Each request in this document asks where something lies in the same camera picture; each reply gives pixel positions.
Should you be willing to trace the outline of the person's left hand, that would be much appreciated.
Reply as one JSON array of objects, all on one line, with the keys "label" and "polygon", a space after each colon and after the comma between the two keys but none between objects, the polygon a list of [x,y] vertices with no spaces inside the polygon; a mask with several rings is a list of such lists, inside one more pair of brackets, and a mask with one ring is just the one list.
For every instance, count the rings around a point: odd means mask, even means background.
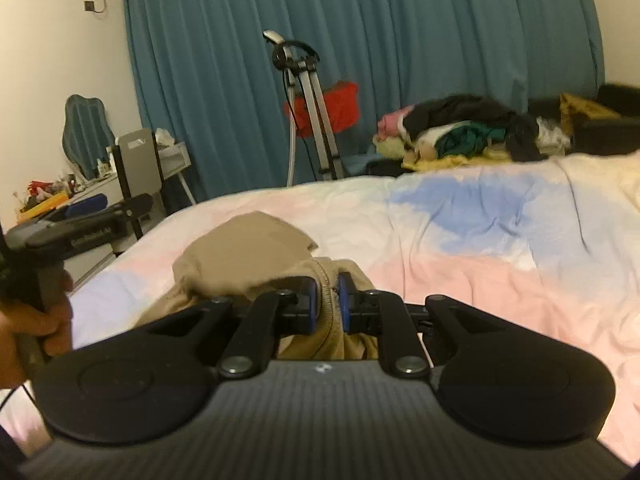
[{"label": "person's left hand", "polygon": [[1,305],[1,388],[24,384],[27,375],[18,355],[17,337],[33,336],[42,341],[47,356],[59,356],[73,348],[73,309],[67,294],[73,279],[66,271],[60,281],[62,296],[46,313],[21,301]]}]

